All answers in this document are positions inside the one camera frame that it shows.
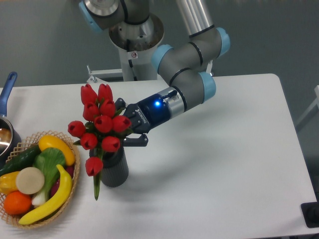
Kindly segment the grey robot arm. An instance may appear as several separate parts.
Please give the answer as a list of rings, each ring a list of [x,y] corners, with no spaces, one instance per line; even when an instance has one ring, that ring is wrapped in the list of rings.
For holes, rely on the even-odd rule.
[[[155,80],[168,87],[126,107],[125,116],[139,138],[124,146],[146,146],[147,133],[164,122],[204,103],[216,93],[212,61],[230,48],[227,32],[215,27],[203,0],[179,0],[178,9],[189,35],[180,48],[161,43],[162,21],[150,12],[147,0],[82,0],[79,8],[97,32],[108,30],[119,52],[125,81]]]

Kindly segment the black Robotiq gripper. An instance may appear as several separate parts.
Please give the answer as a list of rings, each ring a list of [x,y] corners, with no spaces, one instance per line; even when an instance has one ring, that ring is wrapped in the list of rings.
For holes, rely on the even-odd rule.
[[[115,101],[115,109],[115,115],[121,115],[125,111],[124,116],[131,121],[130,128],[133,133],[141,134],[137,138],[124,138],[123,146],[147,146],[149,139],[146,133],[168,121],[171,116],[167,103],[160,94],[154,94],[128,106],[122,98],[118,98]]]

